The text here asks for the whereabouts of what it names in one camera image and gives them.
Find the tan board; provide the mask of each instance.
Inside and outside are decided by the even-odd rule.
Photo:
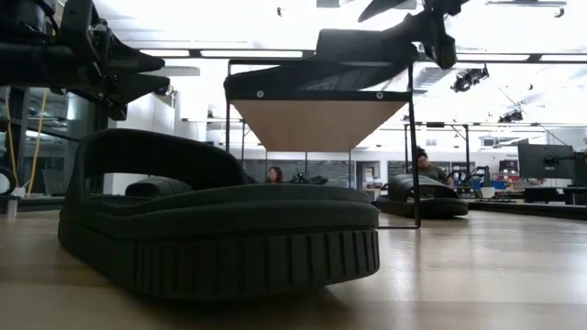
[[[405,102],[235,100],[268,151],[348,152]]]

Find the wooden floor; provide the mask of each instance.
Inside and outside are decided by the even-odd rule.
[[[382,223],[389,219],[382,216]],[[0,329],[585,329],[587,222],[472,213],[381,231],[367,279],[252,302],[145,301],[63,251],[57,214],[0,220]]]

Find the woman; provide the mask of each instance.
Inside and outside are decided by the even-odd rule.
[[[269,178],[266,183],[283,183],[282,169],[277,166],[271,166],[269,168]]]
[[[454,180],[452,178],[447,178],[447,173],[445,173],[441,168],[432,165],[430,161],[428,161],[428,155],[424,149],[418,147],[415,155],[418,159],[417,167],[419,175],[423,175],[434,181],[444,183],[448,187],[454,186]]]

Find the black bar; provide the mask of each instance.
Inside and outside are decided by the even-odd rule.
[[[259,101],[258,91],[228,90],[230,100]],[[263,101],[371,101],[371,102],[409,102],[410,93],[407,92],[372,92],[372,91],[292,91],[277,90],[263,91]]]
[[[352,188],[352,186],[350,185],[350,175],[351,175],[351,167],[350,167],[350,162],[351,162],[351,160],[350,160],[350,152],[351,152],[351,150],[349,150],[349,189],[350,189],[350,188]]]
[[[408,67],[408,88],[410,91],[414,89],[414,64],[410,64]],[[410,138],[412,139],[412,173],[414,178],[414,219],[415,226],[419,228],[422,225],[422,219],[420,219],[420,177],[418,173],[418,167],[416,166],[418,159],[416,155],[417,142],[415,140],[415,113],[414,113],[414,98],[408,106],[409,117],[410,117]]]
[[[232,64],[230,60],[228,61],[228,69],[227,69],[227,77],[230,79],[230,74],[232,72]],[[230,152],[230,100],[228,99],[227,95],[227,131],[225,132],[225,149],[227,152]]]
[[[465,155],[467,156],[467,175],[471,173],[471,151],[469,150],[469,125],[465,127]]]
[[[240,143],[240,166],[245,166],[245,121],[242,121],[242,142]]]
[[[404,125],[404,152],[405,152],[405,174],[410,173],[409,164],[407,160],[407,125]]]
[[[268,170],[267,169],[267,159],[269,157],[268,155],[269,155],[269,152],[267,151],[267,149],[265,149],[265,176],[267,176],[267,170]]]
[[[420,218],[420,180],[418,177],[418,167],[417,164],[417,155],[416,149],[417,144],[415,141],[415,114],[414,114],[414,65],[410,64],[408,67],[408,84],[407,89],[411,94],[410,102],[409,102],[409,125],[410,125],[410,136],[412,139],[412,173],[413,173],[413,180],[414,180],[414,220],[415,225],[413,226],[398,226],[398,225],[380,225],[379,229],[418,229],[422,226],[422,219]],[[406,172],[409,172],[407,169],[407,126],[404,127],[405,134],[405,167]]]

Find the metal frame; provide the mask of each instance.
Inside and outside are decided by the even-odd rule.
[[[229,60],[227,66],[227,78],[230,79],[232,75],[233,65],[304,65],[309,61],[313,60]],[[373,63],[342,63],[345,65],[353,66],[364,66]],[[380,65],[390,65],[390,63],[377,63]],[[230,125],[230,102],[231,100],[259,100],[261,97],[263,100],[339,100],[339,101],[404,101],[409,104],[409,127],[410,127],[410,138],[412,142],[412,162],[415,164],[415,149],[416,149],[416,138],[415,138],[415,111],[414,111],[414,65],[408,66],[408,85],[406,92],[352,92],[352,91],[228,91],[227,93],[227,128]],[[226,131],[225,140],[226,151],[230,152],[230,129]],[[351,177],[351,152],[349,151],[349,185]],[[407,226],[379,226],[379,229],[418,229],[422,226],[422,220],[420,218],[420,184],[419,184],[419,173],[418,168],[415,167],[413,170],[414,180],[414,225]]]

